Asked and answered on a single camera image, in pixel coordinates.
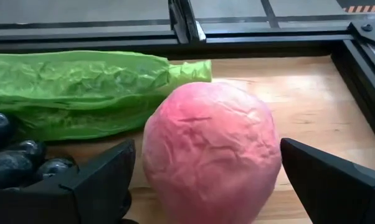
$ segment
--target orange and black striped tape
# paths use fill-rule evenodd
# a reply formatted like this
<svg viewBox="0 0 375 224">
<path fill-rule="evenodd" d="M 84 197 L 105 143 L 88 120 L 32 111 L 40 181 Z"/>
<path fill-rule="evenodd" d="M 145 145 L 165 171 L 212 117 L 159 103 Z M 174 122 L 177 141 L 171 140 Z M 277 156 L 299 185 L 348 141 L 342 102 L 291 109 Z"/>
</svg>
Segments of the orange and black striped tape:
<svg viewBox="0 0 375 224">
<path fill-rule="evenodd" d="M 375 6 L 350 6 L 343 10 L 346 12 L 375 12 Z"/>
</svg>

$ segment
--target green plastic vegetable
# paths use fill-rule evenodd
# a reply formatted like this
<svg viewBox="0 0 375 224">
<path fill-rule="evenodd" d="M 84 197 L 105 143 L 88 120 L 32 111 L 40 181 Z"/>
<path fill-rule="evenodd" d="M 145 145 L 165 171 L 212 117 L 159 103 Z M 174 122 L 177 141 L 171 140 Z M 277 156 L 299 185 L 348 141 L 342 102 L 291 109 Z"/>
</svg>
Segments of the green plastic vegetable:
<svg viewBox="0 0 375 224">
<path fill-rule="evenodd" d="M 17 116 L 29 138 L 98 138 L 144 126 L 176 87 L 210 81 L 210 61 L 171 65 L 131 52 L 0 54 L 0 112 Z"/>
</svg>

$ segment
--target wooden surface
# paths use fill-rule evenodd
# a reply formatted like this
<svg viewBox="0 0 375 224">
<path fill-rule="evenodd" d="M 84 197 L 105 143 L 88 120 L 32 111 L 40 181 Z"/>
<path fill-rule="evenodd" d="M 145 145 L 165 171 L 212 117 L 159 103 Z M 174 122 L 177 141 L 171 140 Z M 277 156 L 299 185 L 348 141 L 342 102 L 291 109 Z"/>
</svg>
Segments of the wooden surface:
<svg viewBox="0 0 375 224">
<path fill-rule="evenodd" d="M 265 101 L 281 138 L 293 138 L 375 169 L 375 136 L 329 57 L 213 60 L 212 70 L 214 82 L 230 83 Z M 147 184 L 140 160 L 141 133 L 128 136 L 136 139 L 138 156 L 131 183 L 133 205 L 127 217 L 140 224 L 168 223 L 153 191 L 142 188 Z M 52 150 L 67 152 L 82 162 L 122 139 Z M 311 223 L 283 169 L 254 223 Z"/>
</svg>

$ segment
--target screw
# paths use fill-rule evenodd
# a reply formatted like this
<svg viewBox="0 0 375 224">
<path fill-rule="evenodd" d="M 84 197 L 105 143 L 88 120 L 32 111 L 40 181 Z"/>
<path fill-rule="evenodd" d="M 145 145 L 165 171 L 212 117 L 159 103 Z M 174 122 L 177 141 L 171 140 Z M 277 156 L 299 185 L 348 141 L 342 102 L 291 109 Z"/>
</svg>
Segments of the screw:
<svg viewBox="0 0 375 224">
<path fill-rule="evenodd" d="M 366 31 L 366 32 L 369 32 L 369 31 L 372 31 L 372 30 L 373 30 L 373 27 L 372 27 L 372 25 L 370 25 L 370 24 L 364 24 L 364 25 L 362 26 L 362 30 L 364 30 L 364 31 Z"/>
</svg>

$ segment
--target toy lettuce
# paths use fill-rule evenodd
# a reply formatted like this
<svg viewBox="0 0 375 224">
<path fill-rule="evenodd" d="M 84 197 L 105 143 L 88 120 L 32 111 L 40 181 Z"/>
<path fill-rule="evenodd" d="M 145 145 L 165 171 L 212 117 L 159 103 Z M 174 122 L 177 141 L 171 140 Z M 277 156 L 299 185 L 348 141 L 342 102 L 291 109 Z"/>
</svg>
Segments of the toy lettuce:
<svg viewBox="0 0 375 224">
<path fill-rule="evenodd" d="M 143 127 L 176 87 L 210 81 L 210 61 L 171 65 L 132 52 L 0 54 L 0 112 L 21 120 L 25 137 L 98 138 Z"/>
</svg>

